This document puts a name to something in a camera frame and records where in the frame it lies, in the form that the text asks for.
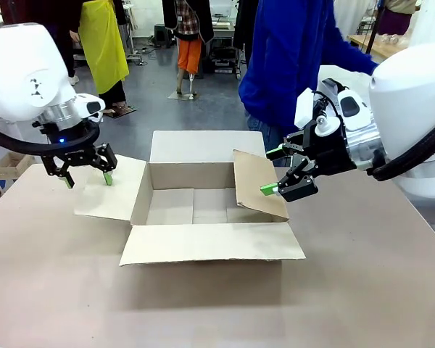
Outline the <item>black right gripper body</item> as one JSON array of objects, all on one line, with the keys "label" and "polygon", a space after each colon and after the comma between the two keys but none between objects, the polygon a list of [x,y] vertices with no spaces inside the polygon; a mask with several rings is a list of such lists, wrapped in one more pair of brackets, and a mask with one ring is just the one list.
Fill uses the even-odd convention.
[{"label": "black right gripper body", "polygon": [[316,165],[314,178],[345,173],[356,168],[347,150],[344,124],[338,117],[318,117],[286,138],[303,138],[304,150],[311,161],[291,159],[291,166]]}]

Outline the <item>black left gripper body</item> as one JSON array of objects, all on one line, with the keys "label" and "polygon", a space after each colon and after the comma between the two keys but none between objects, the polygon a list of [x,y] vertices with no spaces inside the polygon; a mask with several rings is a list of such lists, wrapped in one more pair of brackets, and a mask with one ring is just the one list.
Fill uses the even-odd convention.
[{"label": "black left gripper body", "polygon": [[58,150],[41,155],[43,165],[49,175],[69,176],[69,167],[90,165],[103,173],[108,172],[108,145],[95,146],[100,135],[99,125],[94,121],[80,121],[73,127],[58,129],[56,123],[42,124],[35,121],[33,126],[40,126],[40,132],[47,136],[49,145]]}]

